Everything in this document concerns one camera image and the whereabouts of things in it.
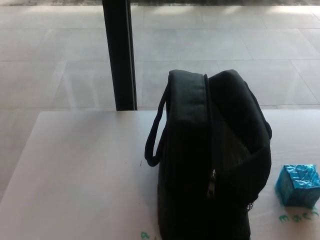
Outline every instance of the zipper pull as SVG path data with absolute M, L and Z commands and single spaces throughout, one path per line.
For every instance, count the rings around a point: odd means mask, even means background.
M 207 192 L 208 198 L 213 198 L 215 196 L 216 176 L 217 176 L 216 170 L 213 170 L 209 179 L 209 186 L 208 186 L 208 192 Z

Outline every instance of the metal post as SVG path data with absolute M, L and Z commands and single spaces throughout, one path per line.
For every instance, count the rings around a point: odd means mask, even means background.
M 102 0 L 117 111 L 137 110 L 130 0 Z

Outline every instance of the blue cube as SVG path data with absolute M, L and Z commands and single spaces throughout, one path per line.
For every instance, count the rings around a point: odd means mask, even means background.
M 285 207 L 313 208 L 320 198 L 315 165 L 284 165 L 275 188 Z

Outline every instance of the bag handle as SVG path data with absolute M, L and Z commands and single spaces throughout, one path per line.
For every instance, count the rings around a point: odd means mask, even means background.
M 161 101 L 160 101 L 160 104 L 158 107 L 158 112 L 155 116 L 155 119 L 153 121 L 153 125 L 151 127 L 149 136 L 148 136 L 148 138 L 146 140 L 146 144 L 145 144 L 144 158 L 146 159 L 146 161 L 148 162 L 148 165 L 150 167 L 155 167 L 160 162 L 162 150 L 165 146 L 165 140 L 167 139 L 167 124 L 166 124 L 163 129 L 155 156 L 153 156 L 159 123 L 162 118 L 162 114 L 164 112 L 165 103 L 168 100 L 169 94 L 170 94 L 169 93 L 169 84 L 170 83 L 168 82 L 168 84 L 164 90 L 163 96 L 161 98 Z

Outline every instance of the white table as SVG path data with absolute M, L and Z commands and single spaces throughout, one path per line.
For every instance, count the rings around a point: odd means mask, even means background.
M 285 210 L 274 184 L 283 164 L 320 163 L 320 111 L 264 114 L 273 130 L 272 171 L 249 214 L 251 238 L 319 240 L 320 217 Z M 0 239 L 141 240 L 146 232 L 160 240 L 158 168 L 144 160 L 154 117 L 154 111 L 41 113 L 0 204 Z M 282 223 L 282 215 L 289 221 Z

